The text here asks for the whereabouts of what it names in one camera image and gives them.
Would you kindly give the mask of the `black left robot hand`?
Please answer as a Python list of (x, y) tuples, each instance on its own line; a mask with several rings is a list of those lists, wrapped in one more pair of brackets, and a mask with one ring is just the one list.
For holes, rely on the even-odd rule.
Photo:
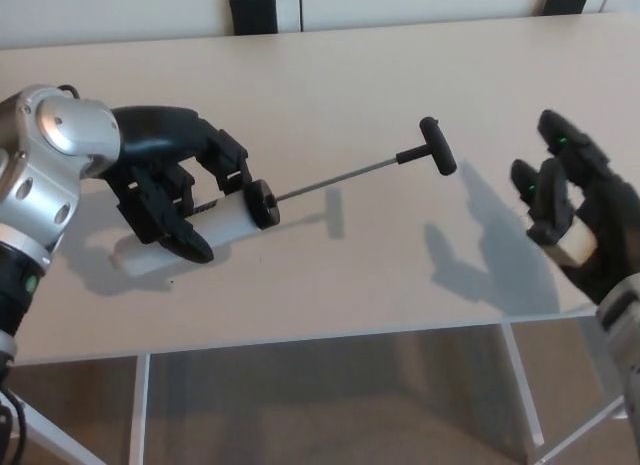
[(114, 192), (135, 236), (194, 263), (212, 261), (211, 246), (187, 221), (194, 213), (195, 179), (181, 163), (195, 159), (228, 195), (252, 181), (247, 150), (191, 109), (130, 106), (113, 114), (120, 155), (100, 178)]

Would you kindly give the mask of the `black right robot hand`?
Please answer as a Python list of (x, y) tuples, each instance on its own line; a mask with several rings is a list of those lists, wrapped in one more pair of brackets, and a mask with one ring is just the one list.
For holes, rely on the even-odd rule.
[(537, 130), (550, 157), (517, 159), (510, 178), (532, 220), (527, 236), (593, 303), (639, 272), (639, 196), (596, 142), (553, 110)]

